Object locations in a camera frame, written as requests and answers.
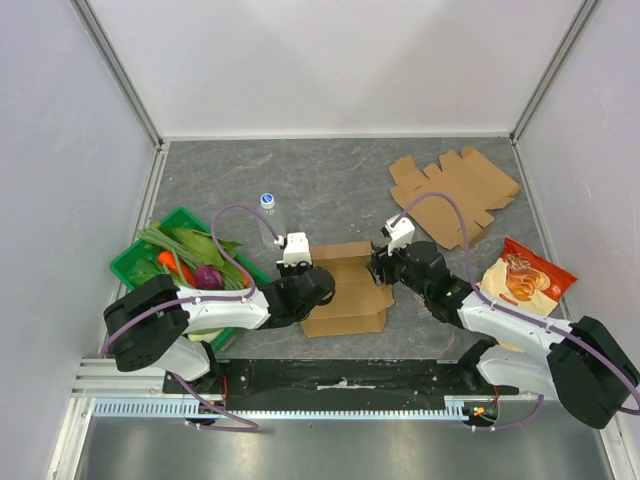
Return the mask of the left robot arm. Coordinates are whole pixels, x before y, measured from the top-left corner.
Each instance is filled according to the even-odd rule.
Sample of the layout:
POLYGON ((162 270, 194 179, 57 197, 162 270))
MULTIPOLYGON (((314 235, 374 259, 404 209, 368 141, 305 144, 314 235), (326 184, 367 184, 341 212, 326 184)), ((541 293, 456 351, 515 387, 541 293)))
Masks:
POLYGON ((330 303, 335 288, 321 267, 238 291, 183 288, 171 276, 157 275, 106 308, 103 349, 120 372, 159 368, 208 393, 220 378, 213 348, 190 334, 288 327, 330 303))

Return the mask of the brown cardboard box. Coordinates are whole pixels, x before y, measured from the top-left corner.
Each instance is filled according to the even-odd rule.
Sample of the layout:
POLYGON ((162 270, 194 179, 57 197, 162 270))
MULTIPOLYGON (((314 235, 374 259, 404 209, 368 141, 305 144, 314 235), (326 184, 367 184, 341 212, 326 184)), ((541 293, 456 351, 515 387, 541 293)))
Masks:
POLYGON ((372 243, 317 245, 310 252, 313 264, 331 273, 336 288, 331 302, 314 308, 301 323, 305 335, 319 338, 382 331, 394 298, 392 287, 376 284, 366 268, 372 243))

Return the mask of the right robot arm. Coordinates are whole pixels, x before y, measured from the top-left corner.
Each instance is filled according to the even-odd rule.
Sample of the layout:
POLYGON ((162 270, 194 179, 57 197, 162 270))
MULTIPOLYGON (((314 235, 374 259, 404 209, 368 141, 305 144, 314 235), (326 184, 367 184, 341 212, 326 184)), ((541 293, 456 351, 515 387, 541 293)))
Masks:
POLYGON ((467 392, 491 384, 559 402, 583 424, 602 429, 638 398, 639 371, 605 325, 527 313, 489 298, 453 275, 427 241, 373 249, 367 268, 378 283, 400 283, 418 294, 437 320, 492 337, 495 345, 458 368, 467 392))

